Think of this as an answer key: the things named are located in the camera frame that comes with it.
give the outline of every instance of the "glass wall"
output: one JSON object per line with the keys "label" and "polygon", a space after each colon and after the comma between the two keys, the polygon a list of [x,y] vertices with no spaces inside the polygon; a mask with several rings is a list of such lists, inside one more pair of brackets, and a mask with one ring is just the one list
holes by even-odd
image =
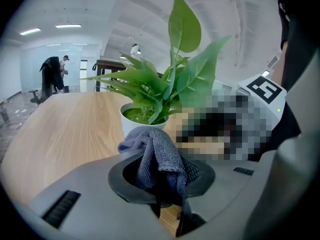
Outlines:
{"label": "glass wall", "polygon": [[55,44],[40,46],[21,51],[21,88],[22,91],[40,89],[42,86],[42,73],[39,72],[44,61],[53,56],[59,57],[61,61],[64,55],[68,55],[69,60],[64,68],[68,70],[63,82],[65,86],[80,84],[80,63],[83,46],[81,44]]}

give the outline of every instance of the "pixelated area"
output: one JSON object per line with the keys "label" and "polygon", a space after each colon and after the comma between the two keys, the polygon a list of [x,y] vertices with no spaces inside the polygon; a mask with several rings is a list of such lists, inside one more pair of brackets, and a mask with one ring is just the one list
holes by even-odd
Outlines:
{"label": "pixelated area", "polygon": [[205,107],[185,113],[176,126],[175,143],[197,160],[247,160],[267,143],[271,120],[264,104],[253,97],[216,93]]}

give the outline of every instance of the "white wall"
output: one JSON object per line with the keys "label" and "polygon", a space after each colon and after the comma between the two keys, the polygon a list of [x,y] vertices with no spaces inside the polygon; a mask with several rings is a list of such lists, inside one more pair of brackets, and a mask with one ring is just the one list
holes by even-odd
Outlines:
{"label": "white wall", "polygon": [[30,41],[21,46],[21,49],[30,49],[40,46],[54,45],[54,44],[72,44],[72,43],[81,43],[88,45],[95,45],[101,47],[102,41],[93,36],[83,35],[83,34],[68,34],[68,35],[59,35],[55,37],[47,37],[34,41]]}
{"label": "white wall", "polygon": [[21,92],[20,58],[20,48],[0,47],[0,102]]}

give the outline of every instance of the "wooden table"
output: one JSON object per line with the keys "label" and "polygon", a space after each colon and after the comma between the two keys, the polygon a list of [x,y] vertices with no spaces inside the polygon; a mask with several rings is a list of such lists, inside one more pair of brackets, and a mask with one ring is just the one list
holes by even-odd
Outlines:
{"label": "wooden table", "polygon": [[[117,155],[124,139],[119,109],[129,102],[113,92],[51,96],[24,123],[3,159],[0,179],[8,195],[28,203],[72,169]],[[161,210],[160,221],[172,233],[179,223],[177,210]]]}

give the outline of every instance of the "black vent slot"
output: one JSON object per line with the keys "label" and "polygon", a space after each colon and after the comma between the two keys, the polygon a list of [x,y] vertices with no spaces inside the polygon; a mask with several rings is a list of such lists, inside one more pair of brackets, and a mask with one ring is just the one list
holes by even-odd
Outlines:
{"label": "black vent slot", "polygon": [[75,191],[66,191],[45,213],[42,219],[58,229],[80,196],[81,194]]}
{"label": "black vent slot", "polygon": [[250,170],[250,169],[246,169],[243,167],[236,167],[233,169],[235,172],[241,173],[241,174],[245,174],[245,175],[249,175],[252,176],[252,174],[254,174],[254,170]]}

